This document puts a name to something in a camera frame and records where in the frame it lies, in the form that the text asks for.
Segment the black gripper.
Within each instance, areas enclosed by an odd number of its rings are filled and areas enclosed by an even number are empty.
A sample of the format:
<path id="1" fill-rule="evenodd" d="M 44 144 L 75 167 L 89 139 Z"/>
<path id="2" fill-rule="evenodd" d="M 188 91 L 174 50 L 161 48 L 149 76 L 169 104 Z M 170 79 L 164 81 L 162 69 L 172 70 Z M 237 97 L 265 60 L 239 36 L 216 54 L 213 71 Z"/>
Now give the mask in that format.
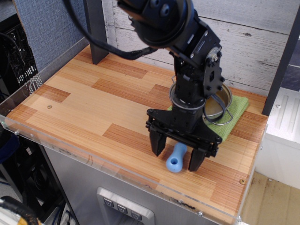
<path id="1" fill-rule="evenodd" d="M 222 138 L 212 131 L 202 119 L 202 110 L 194 113 L 174 107 L 172 110 L 148 109 L 146 128 L 150 132 L 152 152 L 158 157 L 169 137 L 193 147 L 189 171 L 196 172 L 205 157 L 215 157 Z"/>

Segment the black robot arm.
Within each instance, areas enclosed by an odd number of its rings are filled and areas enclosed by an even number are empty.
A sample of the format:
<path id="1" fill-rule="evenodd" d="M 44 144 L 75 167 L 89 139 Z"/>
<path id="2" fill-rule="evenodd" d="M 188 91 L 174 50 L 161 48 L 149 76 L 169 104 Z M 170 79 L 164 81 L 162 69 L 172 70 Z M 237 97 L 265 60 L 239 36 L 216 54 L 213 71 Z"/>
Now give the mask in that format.
<path id="1" fill-rule="evenodd" d="M 120 0 L 139 38 L 152 48 L 167 49 L 174 58 L 176 82 L 171 86 L 170 111 L 149 109 L 146 126 L 155 155 L 167 138 L 193 148 L 189 170 L 196 171 L 205 158 L 215 156 L 222 138 L 206 126 L 207 99 L 222 89 L 221 45 L 210 27 L 198 17 L 190 0 Z"/>

